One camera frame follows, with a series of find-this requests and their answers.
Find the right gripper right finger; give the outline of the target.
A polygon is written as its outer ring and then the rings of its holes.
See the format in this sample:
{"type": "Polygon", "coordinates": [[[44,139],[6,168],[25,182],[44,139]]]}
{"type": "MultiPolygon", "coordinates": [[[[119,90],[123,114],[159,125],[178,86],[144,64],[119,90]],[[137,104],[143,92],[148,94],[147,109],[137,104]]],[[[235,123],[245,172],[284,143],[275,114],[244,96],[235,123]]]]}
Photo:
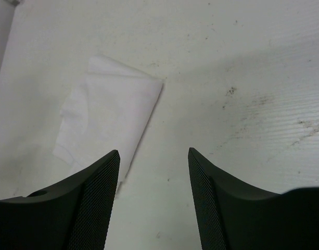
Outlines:
{"type": "Polygon", "coordinates": [[[319,249],[319,187],[269,192],[194,148],[188,167],[203,249],[319,249]]]}

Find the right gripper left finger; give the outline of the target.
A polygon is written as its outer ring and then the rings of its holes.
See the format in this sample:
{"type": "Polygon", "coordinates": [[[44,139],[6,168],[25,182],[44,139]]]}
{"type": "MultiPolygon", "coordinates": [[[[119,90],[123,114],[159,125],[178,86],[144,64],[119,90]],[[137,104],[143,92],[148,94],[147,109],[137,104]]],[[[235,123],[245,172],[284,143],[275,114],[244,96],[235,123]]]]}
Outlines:
{"type": "Polygon", "coordinates": [[[112,150],[27,197],[0,200],[0,249],[104,249],[119,166],[112,150]]]}

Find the white tank top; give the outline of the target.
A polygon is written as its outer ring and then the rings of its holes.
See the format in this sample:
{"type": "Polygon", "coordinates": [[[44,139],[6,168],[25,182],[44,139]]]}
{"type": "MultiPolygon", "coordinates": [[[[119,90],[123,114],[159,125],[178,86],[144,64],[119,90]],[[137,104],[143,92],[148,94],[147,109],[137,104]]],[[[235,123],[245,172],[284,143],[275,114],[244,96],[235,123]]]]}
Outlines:
{"type": "Polygon", "coordinates": [[[77,173],[108,152],[120,155],[118,183],[131,166],[163,81],[107,56],[90,58],[65,100],[53,154],[77,173]]]}

